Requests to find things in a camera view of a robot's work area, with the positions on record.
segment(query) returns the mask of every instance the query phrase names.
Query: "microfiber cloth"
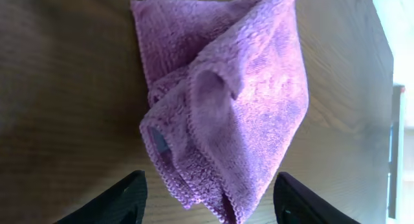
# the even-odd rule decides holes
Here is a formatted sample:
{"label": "microfiber cloth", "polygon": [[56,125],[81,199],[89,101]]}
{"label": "microfiber cloth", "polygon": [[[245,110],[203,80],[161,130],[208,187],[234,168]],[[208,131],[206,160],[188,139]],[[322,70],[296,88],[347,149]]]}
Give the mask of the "microfiber cloth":
{"label": "microfiber cloth", "polygon": [[184,206],[257,207],[308,108],[295,0],[132,1],[149,157]]}

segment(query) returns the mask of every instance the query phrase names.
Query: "wood grain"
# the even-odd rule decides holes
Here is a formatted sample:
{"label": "wood grain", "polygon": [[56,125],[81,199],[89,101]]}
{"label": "wood grain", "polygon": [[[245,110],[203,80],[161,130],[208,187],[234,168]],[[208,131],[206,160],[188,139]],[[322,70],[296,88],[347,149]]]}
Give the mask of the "wood grain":
{"label": "wood grain", "polygon": [[[385,223],[393,57],[372,0],[298,0],[310,108],[283,161],[361,223]],[[145,152],[129,0],[0,0],[0,222],[52,223],[146,171],[144,223],[185,211]],[[248,223],[275,223],[272,185]]]}

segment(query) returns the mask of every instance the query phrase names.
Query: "black object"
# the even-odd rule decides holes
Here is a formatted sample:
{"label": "black object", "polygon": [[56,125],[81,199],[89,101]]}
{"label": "black object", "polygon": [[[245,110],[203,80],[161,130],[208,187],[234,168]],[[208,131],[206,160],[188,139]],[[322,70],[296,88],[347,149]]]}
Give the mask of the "black object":
{"label": "black object", "polygon": [[147,200],[143,171],[134,171],[57,224],[141,224]]}
{"label": "black object", "polygon": [[273,192],[279,224],[359,224],[287,172],[280,172]]}

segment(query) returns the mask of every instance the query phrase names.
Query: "purple cloth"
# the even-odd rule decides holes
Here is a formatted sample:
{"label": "purple cloth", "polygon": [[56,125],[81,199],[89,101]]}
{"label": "purple cloth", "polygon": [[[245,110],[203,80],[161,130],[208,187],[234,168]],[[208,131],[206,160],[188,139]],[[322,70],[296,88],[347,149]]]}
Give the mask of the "purple cloth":
{"label": "purple cloth", "polygon": [[243,223],[308,107],[295,0],[132,1],[151,109],[140,131],[171,195]]}

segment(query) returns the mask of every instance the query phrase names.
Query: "crumpled towel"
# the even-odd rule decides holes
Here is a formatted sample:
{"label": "crumpled towel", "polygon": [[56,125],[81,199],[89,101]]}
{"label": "crumpled towel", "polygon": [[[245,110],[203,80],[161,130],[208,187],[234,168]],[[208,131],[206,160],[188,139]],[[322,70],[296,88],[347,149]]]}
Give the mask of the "crumpled towel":
{"label": "crumpled towel", "polygon": [[147,152],[184,206],[243,223],[308,108],[295,0],[132,1]]}

